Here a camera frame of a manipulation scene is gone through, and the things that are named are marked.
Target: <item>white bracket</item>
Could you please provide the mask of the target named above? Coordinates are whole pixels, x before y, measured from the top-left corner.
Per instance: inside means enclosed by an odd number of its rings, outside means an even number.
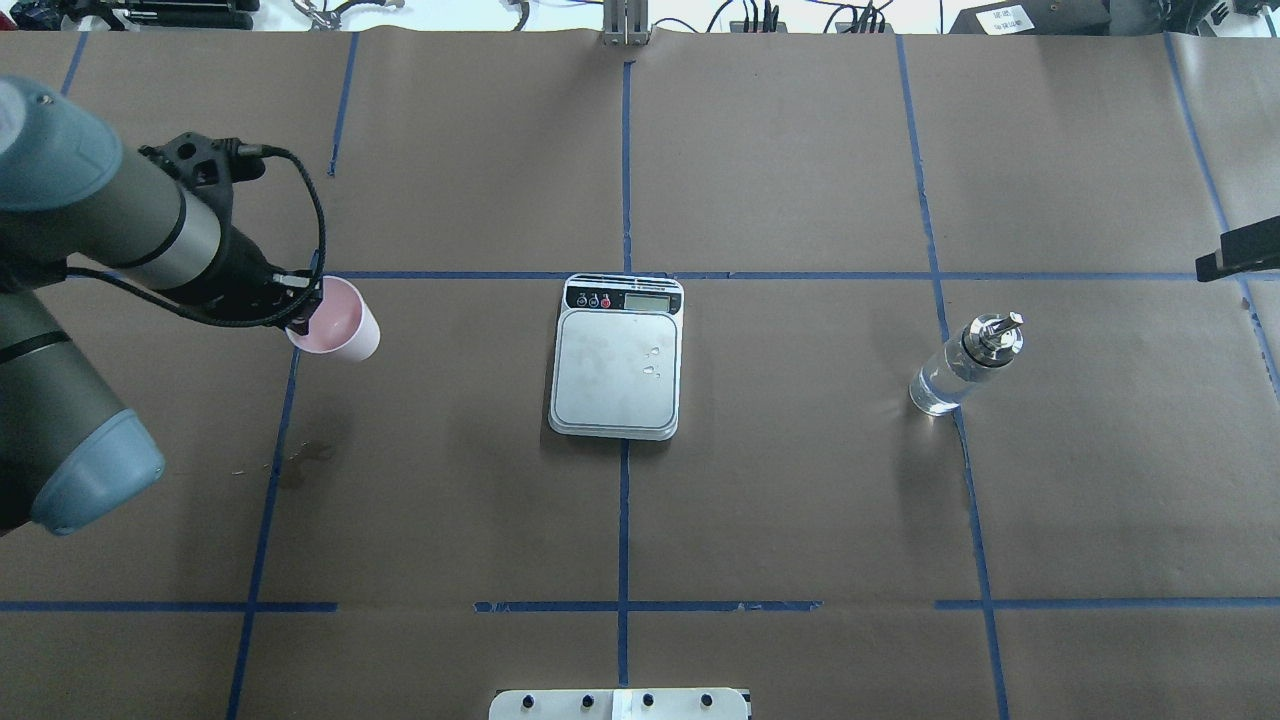
[[[504,691],[489,720],[751,720],[751,693],[732,688]]]
[[[649,0],[604,0],[605,45],[649,45]]]

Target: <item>robotic arm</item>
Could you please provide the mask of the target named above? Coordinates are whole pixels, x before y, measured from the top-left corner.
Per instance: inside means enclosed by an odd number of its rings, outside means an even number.
[[[261,177],[270,156],[294,163],[315,204],[320,246],[305,270],[268,263],[230,223],[232,183]],[[77,252],[114,273],[68,268]],[[83,274],[201,323],[306,336],[323,264],[324,215],[291,152],[195,133],[127,152],[56,92],[0,77],[0,536],[28,519],[72,533],[164,471],[138,418],[33,288]]]

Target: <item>silver bottle cap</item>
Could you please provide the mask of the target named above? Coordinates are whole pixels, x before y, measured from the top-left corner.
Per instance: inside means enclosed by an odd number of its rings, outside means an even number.
[[[964,348],[980,365],[1007,365],[1023,351],[1023,324],[1019,313],[978,315],[964,333]]]

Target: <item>light blue joint cap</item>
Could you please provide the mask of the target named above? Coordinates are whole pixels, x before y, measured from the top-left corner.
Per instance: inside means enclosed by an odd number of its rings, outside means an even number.
[[[133,410],[99,425],[63,460],[31,505],[31,519],[69,536],[115,510],[164,474],[164,455]]]
[[[0,76],[0,211],[79,202],[115,177],[123,152],[110,126],[56,91]]]

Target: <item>white metal plate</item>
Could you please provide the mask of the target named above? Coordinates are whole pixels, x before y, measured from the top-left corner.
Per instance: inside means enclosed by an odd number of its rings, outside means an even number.
[[[652,705],[645,705],[645,696]],[[709,696],[710,705],[703,705]],[[525,707],[525,698],[530,707]],[[584,698],[590,697],[590,706]],[[489,720],[749,720],[751,703],[732,688],[636,688],[506,691],[489,705]]]
[[[677,420],[678,373],[680,327],[671,315],[568,310],[557,331],[553,425],[667,428]]]

